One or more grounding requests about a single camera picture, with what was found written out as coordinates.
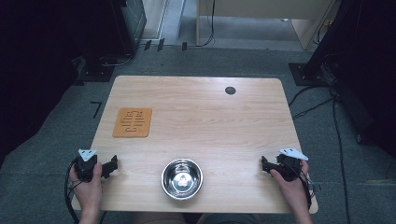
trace metal bowl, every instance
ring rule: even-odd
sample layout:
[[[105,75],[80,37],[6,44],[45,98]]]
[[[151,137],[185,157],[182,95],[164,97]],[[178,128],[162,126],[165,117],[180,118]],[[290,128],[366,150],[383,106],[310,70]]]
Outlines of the metal bowl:
[[[194,161],[177,159],[163,169],[161,183],[163,190],[171,198],[188,200],[201,188],[202,181],[202,170]]]

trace person's left hand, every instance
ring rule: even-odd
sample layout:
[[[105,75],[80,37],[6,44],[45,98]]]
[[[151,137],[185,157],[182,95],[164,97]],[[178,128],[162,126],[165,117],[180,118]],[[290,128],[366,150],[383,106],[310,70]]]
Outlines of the person's left hand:
[[[73,191],[81,206],[81,221],[79,223],[97,223],[99,207],[102,201],[101,175],[102,164],[99,162],[93,168],[93,178],[89,183],[80,183],[78,181],[75,164],[70,170],[70,178],[73,181],[72,187],[76,186]]]

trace gray carpet floor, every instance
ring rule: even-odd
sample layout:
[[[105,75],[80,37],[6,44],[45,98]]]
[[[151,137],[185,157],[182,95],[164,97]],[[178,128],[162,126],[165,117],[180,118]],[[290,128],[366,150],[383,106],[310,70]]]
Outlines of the gray carpet floor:
[[[139,49],[131,61],[115,69],[110,82],[70,87],[38,134],[6,157],[0,172],[0,223],[72,223],[63,196],[65,172],[79,148],[91,147],[116,76],[276,77],[290,101],[303,87],[294,84],[288,63],[305,63],[311,55],[265,49]],[[314,88],[301,94],[290,112],[295,115],[329,98],[327,88]],[[92,102],[103,102],[96,118],[97,105]],[[334,111],[342,152],[332,104],[294,121],[304,154],[310,158],[310,176],[321,187],[314,220],[347,223],[349,217],[350,223],[396,223],[395,160],[379,147],[358,145],[343,106],[335,104]],[[262,217],[266,223],[293,223],[291,215]],[[104,223],[130,220],[130,213],[108,212]]]

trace orange square coaster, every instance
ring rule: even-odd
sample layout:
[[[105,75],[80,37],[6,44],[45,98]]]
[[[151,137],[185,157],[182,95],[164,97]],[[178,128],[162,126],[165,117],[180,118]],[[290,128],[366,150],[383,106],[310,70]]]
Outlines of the orange square coaster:
[[[147,137],[151,114],[151,108],[121,108],[117,115],[113,137]]]

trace wooden table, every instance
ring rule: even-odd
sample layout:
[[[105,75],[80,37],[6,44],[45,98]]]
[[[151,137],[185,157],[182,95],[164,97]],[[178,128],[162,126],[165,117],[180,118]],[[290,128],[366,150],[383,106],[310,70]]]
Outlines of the wooden table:
[[[225,92],[234,87],[235,94]],[[112,136],[119,109],[150,107],[147,137]],[[282,84],[275,78],[117,77],[92,148],[98,160],[119,158],[103,181],[103,210],[196,213],[288,213],[261,156],[276,162],[278,150],[300,149]],[[190,200],[162,189],[164,167],[189,158],[204,182]],[[73,205],[78,209],[77,200]],[[313,200],[310,212],[318,211]]]
[[[197,0],[196,44],[200,17],[211,16],[214,0]],[[303,49],[307,49],[327,19],[335,0],[216,0],[215,16],[292,19]]]

